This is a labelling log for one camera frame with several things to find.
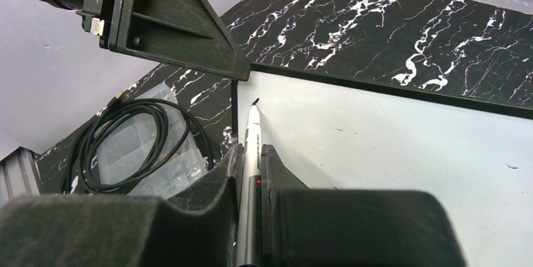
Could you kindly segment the small whiteboard black frame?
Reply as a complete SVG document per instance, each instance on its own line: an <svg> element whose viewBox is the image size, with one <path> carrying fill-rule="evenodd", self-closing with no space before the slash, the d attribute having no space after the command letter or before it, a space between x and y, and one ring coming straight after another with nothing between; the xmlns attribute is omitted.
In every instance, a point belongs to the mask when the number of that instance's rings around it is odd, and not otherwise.
<svg viewBox="0 0 533 267"><path fill-rule="evenodd" d="M261 140L314 188L431 193L469 266L532 265L532 121L253 72Z"/></svg>

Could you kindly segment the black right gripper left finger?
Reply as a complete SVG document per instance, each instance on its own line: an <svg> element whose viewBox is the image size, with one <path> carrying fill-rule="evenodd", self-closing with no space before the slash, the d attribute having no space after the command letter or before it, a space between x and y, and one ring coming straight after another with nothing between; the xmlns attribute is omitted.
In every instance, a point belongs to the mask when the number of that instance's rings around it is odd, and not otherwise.
<svg viewBox="0 0 533 267"><path fill-rule="evenodd" d="M234 266L236 144L212 171L169 199L42 195L1 207L2 266Z"/></svg>

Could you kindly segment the white whiteboard marker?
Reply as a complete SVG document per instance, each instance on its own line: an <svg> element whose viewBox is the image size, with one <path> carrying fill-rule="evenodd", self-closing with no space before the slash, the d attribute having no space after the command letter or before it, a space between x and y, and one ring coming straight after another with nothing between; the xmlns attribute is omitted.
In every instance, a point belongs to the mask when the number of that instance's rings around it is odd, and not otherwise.
<svg viewBox="0 0 533 267"><path fill-rule="evenodd" d="M258 102L256 99L250 107L245 132L236 266L261 265L261 127Z"/></svg>

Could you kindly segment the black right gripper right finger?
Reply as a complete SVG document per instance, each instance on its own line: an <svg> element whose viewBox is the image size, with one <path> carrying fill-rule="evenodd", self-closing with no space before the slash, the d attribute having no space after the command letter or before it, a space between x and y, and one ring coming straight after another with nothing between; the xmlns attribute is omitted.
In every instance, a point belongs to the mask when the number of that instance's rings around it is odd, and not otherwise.
<svg viewBox="0 0 533 267"><path fill-rule="evenodd" d="M419 190L310 188L261 150L265 266L465 266L441 203Z"/></svg>

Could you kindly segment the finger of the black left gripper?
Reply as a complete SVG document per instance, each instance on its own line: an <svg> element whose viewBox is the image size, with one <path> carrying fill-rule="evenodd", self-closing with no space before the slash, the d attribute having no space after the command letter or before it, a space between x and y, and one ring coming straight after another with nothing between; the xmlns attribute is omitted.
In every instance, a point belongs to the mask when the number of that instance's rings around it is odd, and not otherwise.
<svg viewBox="0 0 533 267"><path fill-rule="evenodd" d="M251 71L207 0L114 0L108 48L240 81Z"/></svg>

